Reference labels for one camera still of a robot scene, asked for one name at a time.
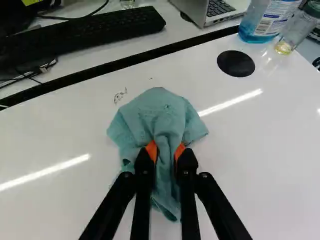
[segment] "white tabletop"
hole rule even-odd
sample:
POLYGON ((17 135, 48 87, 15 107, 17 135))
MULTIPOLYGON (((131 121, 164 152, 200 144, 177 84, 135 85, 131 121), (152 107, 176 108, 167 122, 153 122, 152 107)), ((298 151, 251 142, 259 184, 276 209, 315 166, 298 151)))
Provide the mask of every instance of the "white tabletop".
MULTIPOLYGON (((76 18, 93 12, 101 6, 105 0, 80 0, 74 4, 67 5, 65 8, 57 10, 50 15, 76 18)), ((156 49, 168 44, 176 43, 185 39, 190 39, 199 35, 204 35, 227 27, 238 25, 241 18, 228 20, 205 29, 198 28, 195 24, 185 21, 180 17, 180 12, 167 0, 140 0, 137 1, 139 7, 152 5, 166 21, 163 31, 119 41, 111 44, 105 44, 97 47, 91 47, 85 50, 61 55, 56 64, 48 73, 38 76, 36 79, 42 83, 64 77, 85 69, 89 69, 104 63, 112 62, 128 56, 156 49)), ((121 10, 119 0, 110 0, 108 5, 99 13, 113 12, 121 10)), ((59 23, 59 20, 39 19, 31 27, 40 24, 47 26, 59 23)), ((0 99, 36 86, 38 83, 31 80, 24 80, 0 89, 0 99)))
MULTIPOLYGON (((317 240, 320 81, 299 53, 230 35, 33 98, 0 112, 0 239, 77 240, 120 169, 106 129, 118 108, 164 87, 187 98, 210 134, 192 146, 255 240, 317 240), (231 77, 224 50, 252 57, 231 77), (114 96, 127 89, 114 104, 114 96)), ((197 201, 201 239, 217 239, 197 201)), ((134 201, 115 240, 130 236, 134 201)), ((150 239, 181 239, 154 210, 150 239)))

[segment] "black edge strip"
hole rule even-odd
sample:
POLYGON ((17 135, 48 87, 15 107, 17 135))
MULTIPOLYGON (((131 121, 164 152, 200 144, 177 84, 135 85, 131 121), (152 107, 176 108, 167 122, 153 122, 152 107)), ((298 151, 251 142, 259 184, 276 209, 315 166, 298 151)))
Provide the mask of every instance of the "black edge strip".
POLYGON ((80 83, 85 80, 89 80, 104 74, 108 74, 136 64, 156 59, 164 55, 172 54, 177 51, 200 45, 215 39, 223 38, 228 35, 236 34, 238 32, 238 27, 239 25, 227 27, 225 29, 213 31, 204 35, 196 36, 156 49, 138 53, 136 55, 128 56, 119 60, 104 63, 99 66, 78 71, 0 99, 0 105, 12 107, 27 100, 39 97, 41 95, 50 93, 58 89, 62 89, 76 83, 80 83))

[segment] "teal cloth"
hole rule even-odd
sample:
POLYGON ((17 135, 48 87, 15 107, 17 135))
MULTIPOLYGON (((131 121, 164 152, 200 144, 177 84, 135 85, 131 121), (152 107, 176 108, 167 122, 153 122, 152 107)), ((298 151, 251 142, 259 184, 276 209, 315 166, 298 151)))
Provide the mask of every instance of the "teal cloth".
POLYGON ((154 140, 158 147, 152 206, 171 221, 181 218, 179 188, 174 177, 174 153, 208 134, 188 100, 162 87, 151 88, 119 108, 107 135, 119 146, 122 172, 134 172, 142 147, 154 140))

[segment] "blue liquid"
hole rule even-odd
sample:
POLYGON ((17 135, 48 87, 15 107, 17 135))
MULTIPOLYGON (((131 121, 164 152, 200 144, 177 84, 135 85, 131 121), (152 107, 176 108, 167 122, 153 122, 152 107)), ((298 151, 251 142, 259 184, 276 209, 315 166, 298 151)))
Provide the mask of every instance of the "blue liquid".
POLYGON ((271 35, 271 36, 256 36, 253 35, 255 32, 256 26, 242 21, 239 26, 239 37, 241 40, 245 41, 246 43, 251 44, 263 44, 266 42, 271 41, 274 39, 277 35, 271 35))

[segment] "black keyboard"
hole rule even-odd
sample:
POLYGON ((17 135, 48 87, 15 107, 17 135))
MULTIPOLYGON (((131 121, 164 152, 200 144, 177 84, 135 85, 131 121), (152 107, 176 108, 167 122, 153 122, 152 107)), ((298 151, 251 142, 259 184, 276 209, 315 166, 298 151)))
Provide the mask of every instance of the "black keyboard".
POLYGON ((222 0, 210 0, 206 15, 208 17, 214 17, 235 10, 236 9, 233 6, 230 6, 228 3, 222 0))
POLYGON ((0 39, 0 69, 157 33, 165 25, 155 8, 146 6, 41 27, 0 39))

